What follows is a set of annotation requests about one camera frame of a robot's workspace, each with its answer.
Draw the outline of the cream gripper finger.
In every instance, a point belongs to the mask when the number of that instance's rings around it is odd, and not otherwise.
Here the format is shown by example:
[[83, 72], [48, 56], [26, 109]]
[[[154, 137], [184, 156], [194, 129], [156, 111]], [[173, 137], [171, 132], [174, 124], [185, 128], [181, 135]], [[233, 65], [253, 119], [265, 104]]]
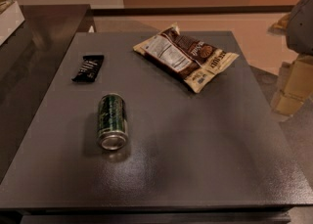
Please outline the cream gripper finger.
[[313, 56], [299, 54], [290, 64], [282, 62], [277, 91], [271, 108], [282, 115], [293, 115], [313, 93]]

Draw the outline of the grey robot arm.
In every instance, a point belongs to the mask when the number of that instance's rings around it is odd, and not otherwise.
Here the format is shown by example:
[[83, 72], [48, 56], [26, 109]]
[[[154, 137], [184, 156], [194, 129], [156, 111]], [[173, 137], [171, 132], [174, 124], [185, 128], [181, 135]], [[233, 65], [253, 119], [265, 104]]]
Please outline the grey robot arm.
[[299, 0], [272, 28], [280, 29], [298, 54], [291, 64], [282, 62], [270, 103], [273, 112], [292, 116], [313, 93], [313, 0]]

